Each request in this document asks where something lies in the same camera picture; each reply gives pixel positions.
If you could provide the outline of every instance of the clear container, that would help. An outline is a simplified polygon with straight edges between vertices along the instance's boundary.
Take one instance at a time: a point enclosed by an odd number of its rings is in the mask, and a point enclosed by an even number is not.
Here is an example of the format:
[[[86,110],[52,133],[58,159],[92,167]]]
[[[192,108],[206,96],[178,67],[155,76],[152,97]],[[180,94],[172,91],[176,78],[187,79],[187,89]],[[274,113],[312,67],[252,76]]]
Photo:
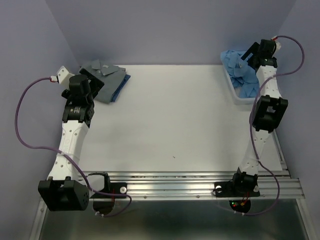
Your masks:
[[[227,79],[227,82],[228,82],[228,86],[229,86],[229,89],[230,89],[230,92],[231,92],[233,103],[235,105],[246,105],[246,104],[251,104],[252,105],[254,103],[254,101],[255,101],[255,98],[254,97],[248,97],[248,98],[240,98],[240,97],[238,97],[239,93],[240,93],[240,90],[241,90],[241,86],[239,86],[237,88],[234,88],[234,86],[232,85],[232,82],[231,82],[230,75],[227,72],[227,70],[226,70],[224,65],[223,65],[223,70],[224,70],[224,73],[225,73],[225,76],[226,76],[226,79]]]

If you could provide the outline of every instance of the white joint housing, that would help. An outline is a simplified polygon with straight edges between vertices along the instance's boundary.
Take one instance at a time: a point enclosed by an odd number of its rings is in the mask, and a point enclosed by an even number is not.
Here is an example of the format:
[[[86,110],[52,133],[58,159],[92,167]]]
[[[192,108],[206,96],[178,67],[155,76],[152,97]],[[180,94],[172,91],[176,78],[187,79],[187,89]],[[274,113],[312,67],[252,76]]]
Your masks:
[[[70,73],[65,66],[62,66],[56,75],[59,80],[59,84],[64,86],[65,89],[69,89],[69,79],[74,76],[74,74]]]
[[[79,163],[81,148],[88,132],[88,126],[77,120],[69,120],[62,123],[62,136],[59,149],[67,154],[76,164]],[[53,168],[48,175],[53,180],[65,180],[71,177],[71,180],[78,180],[78,172],[72,164],[62,155],[57,154]]]
[[[252,135],[256,152],[260,158],[270,133],[265,130],[256,131],[252,128]],[[239,169],[242,173],[246,172],[246,174],[254,176],[255,174],[258,174],[258,166],[259,163],[250,139]]]
[[[277,73],[277,69],[273,66],[261,66],[256,72],[256,77],[259,80],[260,86],[269,78],[274,76]],[[268,81],[264,88],[261,90],[261,96],[269,95],[271,98],[281,98],[278,89],[277,78],[274,77]]]

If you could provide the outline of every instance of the cable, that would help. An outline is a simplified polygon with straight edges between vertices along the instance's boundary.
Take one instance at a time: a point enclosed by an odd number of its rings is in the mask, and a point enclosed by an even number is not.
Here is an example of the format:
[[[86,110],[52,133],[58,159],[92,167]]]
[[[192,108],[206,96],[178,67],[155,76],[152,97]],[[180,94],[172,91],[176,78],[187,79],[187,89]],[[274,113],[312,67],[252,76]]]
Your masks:
[[[97,191],[97,190],[94,190],[91,188],[90,186],[90,183],[85,175],[85,173],[80,169],[80,167],[71,159],[70,156],[68,156],[67,154],[63,153],[61,150],[59,150],[58,148],[54,148],[54,147],[50,147],[50,146],[32,146],[32,145],[29,145],[27,144],[20,136],[20,133],[19,133],[19,129],[18,129],[18,115],[19,115],[19,110],[20,110],[20,107],[21,107],[21,103],[27,93],[27,91],[33,86],[35,85],[36,83],[39,83],[41,81],[44,81],[44,80],[50,80],[51,81],[51,77],[43,77],[43,78],[40,78],[38,80],[35,80],[34,82],[32,82],[29,86],[27,86],[25,88],[25,90],[23,91],[20,99],[19,99],[19,102],[18,102],[18,105],[16,106],[16,110],[15,110],[15,116],[14,116],[14,129],[15,129],[15,134],[16,134],[16,137],[18,138],[19,142],[24,145],[25,147],[29,148],[29,149],[45,149],[45,150],[50,150],[50,151],[53,151],[57,154],[61,154],[63,155],[73,166],[74,168],[79,172],[79,174],[83,177],[83,180],[85,181],[85,184],[87,186],[87,188],[96,193],[96,194],[99,194],[99,195],[104,195],[104,196],[108,196],[108,197],[127,197],[130,199],[129,203],[123,208],[121,209],[119,212],[116,212],[116,213],[113,213],[113,214],[108,214],[108,215],[100,215],[101,217],[104,217],[104,218],[108,218],[108,217],[114,217],[114,216],[117,216],[119,214],[121,214],[123,211],[125,211],[131,204],[132,202],[132,197],[128,194],[114,194],[114,193],[106,193],[106,192],[102,192],[102,191]]]

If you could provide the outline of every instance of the blue towel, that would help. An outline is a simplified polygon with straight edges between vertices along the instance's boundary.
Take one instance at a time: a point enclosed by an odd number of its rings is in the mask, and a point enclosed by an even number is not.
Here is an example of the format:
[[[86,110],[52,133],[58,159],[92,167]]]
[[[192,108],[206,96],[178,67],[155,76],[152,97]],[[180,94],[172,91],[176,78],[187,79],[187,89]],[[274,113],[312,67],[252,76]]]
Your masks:
[[[241,59],[244,53],[245,51],[223,51],[220,59],[230,75],[233,87],[241,87],[239,98],[254,98],[259,91],[259,81],[255,70]]]
[[[114,103],[121,91],[121,89],[126,85],[126,83],[128,82],[129,78],[131,76],[126,74],[123,81],[121,82],[121,84],[118,86],[118,88],[115,90],[115,92],[113,93],[112,97],[111,97],[111,102]]]

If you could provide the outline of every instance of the white cable clip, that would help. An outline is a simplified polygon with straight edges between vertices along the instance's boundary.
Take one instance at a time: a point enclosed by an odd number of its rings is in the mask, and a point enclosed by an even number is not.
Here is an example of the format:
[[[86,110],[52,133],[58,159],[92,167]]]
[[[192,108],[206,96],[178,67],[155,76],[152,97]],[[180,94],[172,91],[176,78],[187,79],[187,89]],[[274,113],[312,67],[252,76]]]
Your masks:
[[[58,82],[58,77],[57,76],[51,76],[50,78],[51,78],[50,82],[52,82],[52,83],[57,83]]]

